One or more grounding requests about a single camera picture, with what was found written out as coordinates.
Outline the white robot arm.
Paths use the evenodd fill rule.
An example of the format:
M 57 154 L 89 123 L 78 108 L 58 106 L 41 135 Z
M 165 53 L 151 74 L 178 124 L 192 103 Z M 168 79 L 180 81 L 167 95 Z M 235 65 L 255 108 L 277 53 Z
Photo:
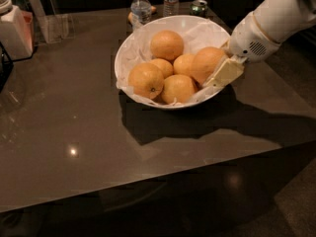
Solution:
M 265 0 L 234 28 L 223 46 L 231 57 L 202 87 L 225 87 L 243 74 L 246 63 L 264 61 L 288 38 L 315 25 L 316 0 Z

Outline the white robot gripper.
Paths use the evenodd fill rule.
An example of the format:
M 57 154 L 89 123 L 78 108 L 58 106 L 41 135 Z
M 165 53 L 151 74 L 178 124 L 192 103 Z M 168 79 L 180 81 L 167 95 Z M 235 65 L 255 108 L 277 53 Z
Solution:
M 261 62 L 280 47 L 260 27 L 254 13 L 250 12 L 233 30 L 220 48 L 233 56 L 225 59 L 203 83 L 203 87 L 225 87 L 244 73 L 245 62 Z

